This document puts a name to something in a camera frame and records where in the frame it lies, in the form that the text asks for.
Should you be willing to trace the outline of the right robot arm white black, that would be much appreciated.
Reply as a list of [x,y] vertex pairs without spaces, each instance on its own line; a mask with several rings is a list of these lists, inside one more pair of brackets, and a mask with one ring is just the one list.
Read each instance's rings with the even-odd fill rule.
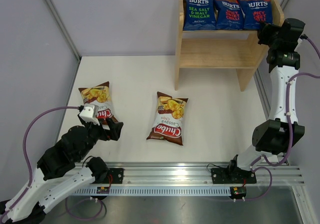
[[305,23],[287,18],[281,26],[261,23],[258,43],[269,47],[266,62],[272,84],[271,109],[268,119],[252,134],[252,145],[230,160],[222,179],[231,183],[250,183],[254,166],[261,161],[277,167],[289,157],[292,147],[305,134],[296,114],[296,82],[300,55],[296,52]]

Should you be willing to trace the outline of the blue Burts sea salt bag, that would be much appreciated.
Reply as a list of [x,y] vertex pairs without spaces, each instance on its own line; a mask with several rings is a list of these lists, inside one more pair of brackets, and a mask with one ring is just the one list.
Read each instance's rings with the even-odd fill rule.
[[214,0],[184,0],[184,31],[216,30]]

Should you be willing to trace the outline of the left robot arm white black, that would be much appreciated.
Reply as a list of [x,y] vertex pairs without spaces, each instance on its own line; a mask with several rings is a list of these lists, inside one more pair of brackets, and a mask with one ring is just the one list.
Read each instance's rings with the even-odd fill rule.
[[108,129],[98,119],[71,127],[37,162],[28,181],[18,194],[0,204],[1,217],[7,224],[39,224],[55,206],[76,190],[92,183],[113,181],[110,169],[101,157],[92,157],[67,180],[61,178],[81,162],[97,141],[117,141],[122,122],[107,118]]

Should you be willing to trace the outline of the large Chuba cassava chips bag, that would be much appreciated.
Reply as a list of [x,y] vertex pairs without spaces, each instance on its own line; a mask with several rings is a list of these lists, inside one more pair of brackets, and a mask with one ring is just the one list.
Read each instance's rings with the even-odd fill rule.
[[183,126],[188,98],[174,98],[157,92],[155,118],[148,140],[165,140],[183,145]]

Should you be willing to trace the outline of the blue Burts chilli bag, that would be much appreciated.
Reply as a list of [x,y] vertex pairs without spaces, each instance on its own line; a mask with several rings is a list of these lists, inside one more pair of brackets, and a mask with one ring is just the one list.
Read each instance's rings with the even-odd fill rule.
[[237,0],[244,13],[246,30],[260,29],[261,22],[273,23],[271,0]]
[[244,15],[238,0],[214,0],[217,10],[216,29],[242,30]]

